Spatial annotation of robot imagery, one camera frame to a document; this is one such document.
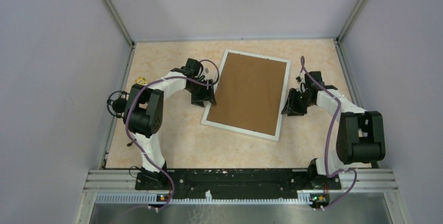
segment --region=white picture frame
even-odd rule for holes
[[[247,129],[243,129],[243,128],[239,128],[239,127],[228,126],[225,124],[220,124],[220,123],[208,121],[207,117],[209,114],[209,110],[211,109],[210,103],[207,103],[205,106],[205,112],[203,114],[202,124],[207,125],[207,126],[216,127],[216,128],[221,128],[221,129],[228,130],[228,131],[235,132],[235,133],[245,134],[245,135],[254,136],[254,137],[261,138],[261,139],[267,139],[267,140],[272,140],[274,142],[277,142],[280,138],[280,130],[282,127],[282,118],[283,118],[283,115],[280,112],[283,110],[283,107],[285,106],[285,102],[286,102],[286,91],[287,91],[288,80],[289,80],[290,60],[227,49],[225,51],[225,54],[223,55],[223,59],[221,60],[222,62],[221,62],[220,68],[219,68],[220,78],[222,76],[223,67],[225,65],[226,58],[229,53],[241,54],[241,55],[257,57],[257,58],[265,58],[265,59],[269,59],[269,60],[273,60],[273,61],[279,61],[279,62],[286,63],[285,79],[284,79],[283,87],[282,87],[282,97],[280,99],[280,107],[279,107],[279,112],[278,112],[277,126],[275,128],[275,134],[274,135],[263,134],[263,133],[258,133],[255,131],[251,131],[251,130],[247,130]],[[214,93],[217,90],[217,85],[218,84],[214,85]]]

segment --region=beige tabletop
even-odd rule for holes
[[[138,43],[126,84],[126,91],[142,76],[157,80],[171,69],[185,65],[188,58],[210,59],[217,65],[225,49],[291,60],[288,88],[296,87],[300,57],[308,71],[319,70],[326,85],[334,85],[349,98],[348,88],[332,39],[193,41]],[[216,72],[209,63],[209,76]],[[201,124],[204,108],[191,105],[185,90],[164,104],[160,145],[169,168],[306,168],[313,158],[324,155],[331,116],[319,107],[309,107],[303,117],[284,116],[280,140],[272,142]],[[335,149],[338,124],[334,126],[331,149]],[[118,120],[107,168],[129,168],[142,163],[140,151],[127,147],[124,124]]]

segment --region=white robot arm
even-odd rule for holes
[[[191,104],[201,107],[204,106],[204,101],[216,104],[212,86],[214,82],[212,79],[205,79],[202,70],[203,65],[190,58],[185,66],[174,68],[161,80],[153,82],[154,84],[148,84],[147,87],[135,84],[129,94],[120,92],[121,95],[116,100],[111,100],[113,94],[110,95],[107,102],[108,111],[117,118],[123,118],[129,132],[133,133],[138,145],[144,151],[142,167],[147,172],[158,173],[160,171],[158,168],[166,168],[158,136],[162,124],[164,100],[175,92],[186,89],[191,93]],[[149,105],[147,108],[140,107],[140,104],[146,103]]]
[[[325,86],[321,72],[309,72],[309,75],[305,74],[304,79],[297,77],[297,81],[300,83],[300,88],[292,88],[289,91],[282,114],[303,116],[307,114],[307,107],[318,105],[333,116],[339,106],[337,100],[341,104],[335,118],[339,123],[336,149],[327,152],[327,162],[325,162],[326,157],[311,162],[311,164],[315,163],[318,175],[329,175],[325,164],[328,164],[328,171],[335,172],[354,167],[355,163],[371,163],[384,158],[383,121],[379,112],[368,112],[350,102],[334,86]]]

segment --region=gray wall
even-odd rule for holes
[[[358,0],[113,0],[135,41],[336,37]]]
[[[363,104],[383,114],[384,164],[415,223],[441,223],[443,0],[369,0],[344,41]]]
[[[72,223],[129,54],[101,0],[0,0],[0,223]]]

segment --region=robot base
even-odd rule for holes
[[[175,199],[201,199],[210,190],[213,199],[289,199],[298,190],[341,189],[335,178],[328,179],[310,169],[168,169],[176,190]],[[140,172],[136,190],[171,189],[163,174]]]

